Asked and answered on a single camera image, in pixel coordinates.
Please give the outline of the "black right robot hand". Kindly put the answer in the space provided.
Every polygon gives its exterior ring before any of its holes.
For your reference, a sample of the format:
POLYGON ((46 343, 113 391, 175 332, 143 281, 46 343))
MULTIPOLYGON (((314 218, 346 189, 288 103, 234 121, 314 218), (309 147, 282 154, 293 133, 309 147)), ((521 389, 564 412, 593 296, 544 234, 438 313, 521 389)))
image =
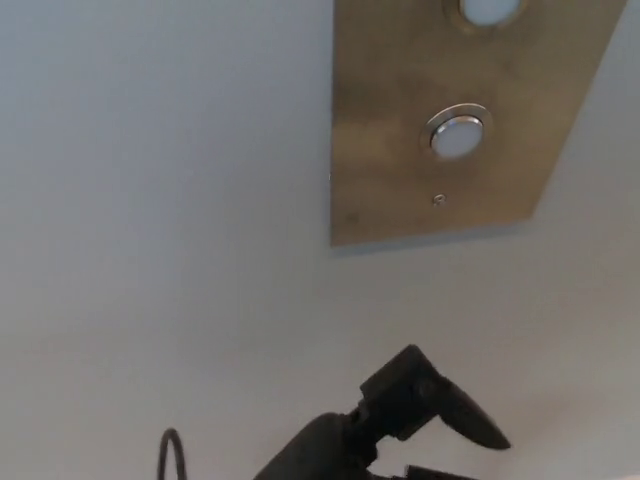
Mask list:
POLYGON ((438 417, 467 440, 505 451, 511 442, 464 390, 438 372, 416 345, 395 355, 361 386, 349 413, 309 422, 256 475, 263 480, 376 479, 370 466, 386 437, 406 441, 438 417))

